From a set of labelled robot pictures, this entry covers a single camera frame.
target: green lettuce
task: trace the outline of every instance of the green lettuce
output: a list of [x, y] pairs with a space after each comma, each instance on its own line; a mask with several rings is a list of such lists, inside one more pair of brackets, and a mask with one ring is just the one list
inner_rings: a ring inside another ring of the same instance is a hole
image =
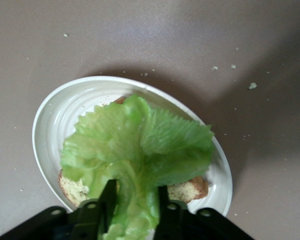
[[136, 94], [123, 104], [95, 106], [79, 116], [61, 151], [62, 174], [82, 179], [98, 198], [119, 183], [117, 209], [105, 240], [141, 240], [159, 222], [157, 187], [204, 174], [214, 145], [210, 126], [151, 107]]

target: seasoned bread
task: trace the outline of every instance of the seasoned bread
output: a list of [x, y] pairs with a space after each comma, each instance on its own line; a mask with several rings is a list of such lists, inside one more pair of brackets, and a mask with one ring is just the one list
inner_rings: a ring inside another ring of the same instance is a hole
[[[124, 97], [120, 97], [114, 102], [122, 104], [125, 101]], [[62, 169], [58, 174], [58, 184], [63, 195], [76, 207], [87, 200], [89, 188], [84, 186], [82, 180], [75, 182], [62, 175]], [[187, 182], [169, 185], [168, 195], [170, 200], [179, 200], [189, 203], [191, 200], [204, 198], [208, 194], [208, 182], [201, 176], [197, 176]]]
[[169, 185], [168, 194], [170, 200], [179, 200], [189, 203], [191, 200], [202, 199], [208, 194], [209, 184], [201, 176], [182, 182]]

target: crumb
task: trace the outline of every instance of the crumb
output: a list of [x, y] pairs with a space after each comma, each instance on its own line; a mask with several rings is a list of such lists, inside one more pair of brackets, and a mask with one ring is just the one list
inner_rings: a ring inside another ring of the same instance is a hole
[[257, 84], [255, 82], [250, 83], [250, 86], [248, 87], [249, 90], [255, 89], [257, 87]]

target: table surface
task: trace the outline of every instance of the table surface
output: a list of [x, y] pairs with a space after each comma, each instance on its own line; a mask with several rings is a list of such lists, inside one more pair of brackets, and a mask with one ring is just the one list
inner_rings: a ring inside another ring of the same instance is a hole
[[0, 0], [0, 235], [61, 205], [33, 120], [54, 89], [96, 75], [157, 87], [212, 124], [228, 219], [256, 240], [300, 240], [300, 1]]

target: oval plate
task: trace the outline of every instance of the oval plate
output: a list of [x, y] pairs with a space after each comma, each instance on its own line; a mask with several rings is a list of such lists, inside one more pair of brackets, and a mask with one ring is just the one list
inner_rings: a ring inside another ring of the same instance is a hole
[[[63, 195], [58, 185], [58, 174], [61, 170], [60, 151], [65, 138], [75, 132], [74, 125], [78, 116], [92, 112], [95, 105], [104, 106], [119, 97], [131, 94], [145, 98], [152, 106], [169, 109], [185, 119], [204, 124], [180, 101], [142, 82], [114, 76], [90, 76], [58, 87], [38, 108], [32, 128], [32, 145], [36, 162], [46, 183], [70, 211], [74, 211], [76, 207]], [[232, 200], [232, 176], [220, 144], [215, 137], [212, 141], [217, 151], [204, 176], [210, 183], [208, 195], [191, 201], [187, 206], [191, 213], [209, 207], [226, 216]]]

